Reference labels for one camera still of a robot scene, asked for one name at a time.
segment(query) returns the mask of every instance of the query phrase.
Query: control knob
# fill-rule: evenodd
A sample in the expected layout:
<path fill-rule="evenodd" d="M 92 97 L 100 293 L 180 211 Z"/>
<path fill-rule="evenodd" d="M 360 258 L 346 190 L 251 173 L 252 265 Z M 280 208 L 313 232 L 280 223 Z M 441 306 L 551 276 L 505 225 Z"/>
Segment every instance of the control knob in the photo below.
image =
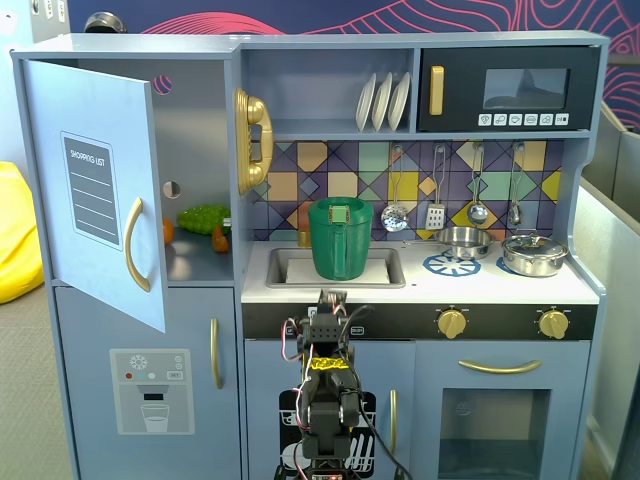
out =
<path fill-rule="evenodd" d="M 562 312 L 549 310 L 542 314 L 538 324 L 540 325 L 540 331 L 547 337 L 560 340 L 564 338 L 564 334 L 569 328 L 569 319 Z"/>
<path fill-rule="evenodd" d="M 445 310 L 438 317 L 438 328 L 447 338 L 455 338 L 467 326 L 467 319 L 458 310 Z"/>

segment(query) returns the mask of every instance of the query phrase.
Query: microwave buttons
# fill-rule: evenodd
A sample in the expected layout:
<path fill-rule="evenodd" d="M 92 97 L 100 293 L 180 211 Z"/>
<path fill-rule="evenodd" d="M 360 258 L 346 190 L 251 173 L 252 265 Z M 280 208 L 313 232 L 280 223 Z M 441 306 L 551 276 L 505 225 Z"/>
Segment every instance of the microwave buttons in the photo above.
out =
<path fill-rule="evenodd" d="M 494 127 L 504 127 L 507 125 L 507 114 L 506 113 L 496 113 L 493 116 L 493 126 Z"/>
<path fill-rule="evenodd" d="M 537 113 L 527 113 L 524 116 L 524 125 L 526 127 L 535 127 L 538 124 L 538 114 Z"/>
<path fill-rule="evenodd" d="M 509 126 L 510 127 L 519 127 L 522 125 L 522 114 L 521 113 L 512 113 L 509 115 Z"/>
<path fill-rule="evenodd" d="M 569 125 L 569 114 L 556 113 L 556 125 Z"/>
<path fill-rule="evenodd" d="M 553 113 L 541 113 L 540 125 L 550 127 L 553 125 Z"/>
<path fill-rule="evenodd" d="M 481 113 L 478 115 L 478 126 L 479 127 L 490 127 L 491 126 L 491 117 L 490 113 Z"/>

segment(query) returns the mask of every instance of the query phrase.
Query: sink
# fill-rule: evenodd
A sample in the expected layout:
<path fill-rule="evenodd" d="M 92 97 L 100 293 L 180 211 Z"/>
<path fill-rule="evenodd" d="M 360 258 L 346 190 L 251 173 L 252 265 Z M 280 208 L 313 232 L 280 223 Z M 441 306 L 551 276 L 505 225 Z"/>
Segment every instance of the sink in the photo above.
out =
<path fill-rule="evenodd" d="M 290 268 L 306 269 L 307 272 L 296 272 L 295 282 L 290 283 L 287 282 L 287 275 L 294 276 L 290 274 Z M 269 257 L 266 283 L 269 288 L 313 288 L 337 285 L 343 288 L 402 288 L 406 284 L 400 256 L 393 248 L 370 248 L 367 253 L 365 273 L 359 278 L 345 282 L 320 277 L 313 268 L 311 250 L 276 248 L 271 251 Z"/>

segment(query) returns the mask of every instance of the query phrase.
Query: oven window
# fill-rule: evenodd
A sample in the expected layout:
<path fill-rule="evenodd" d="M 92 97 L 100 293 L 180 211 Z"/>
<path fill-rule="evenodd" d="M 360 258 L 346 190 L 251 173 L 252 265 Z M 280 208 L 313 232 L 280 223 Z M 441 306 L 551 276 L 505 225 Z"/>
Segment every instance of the oven window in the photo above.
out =
<path fill-rule="evenodd" d="M 538 480 L 550 396 L 445 389 L 438 478 Z"/>
<path fill-rule="evenodd" d="M 564 108 L 567 73 L 564 68 L 487 70 L 484 84 L 484 108 L 487 110 Z"/>

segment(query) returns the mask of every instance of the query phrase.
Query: stove burner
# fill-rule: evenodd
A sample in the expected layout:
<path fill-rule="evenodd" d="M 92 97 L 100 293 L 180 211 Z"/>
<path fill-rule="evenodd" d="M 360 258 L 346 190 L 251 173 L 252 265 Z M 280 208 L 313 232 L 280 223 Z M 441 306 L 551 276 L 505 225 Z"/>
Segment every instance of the stove burner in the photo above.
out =
<path fill-rule="evenodd" d="M 476 260 L 458 260 L 442 254 L 427 257 L 422 265 L 431 273 L 445 277 L 468 277 L 480 271 Z"/>
<path fill-rule="evenodd" d="M 522 275 L 520 275 L 519 273 L 514 272 L 513 270 L 510 270 L 509 267 L 507 267 L 504 264 L 504 258 L 500 257 L 497 261 L 496 261 L 496 267 L 498 267 L 500 270 L 502 270 L 503 272 L 507 272 L 511 275 L 517 275 L 518 277 L 521 277 Z"/>

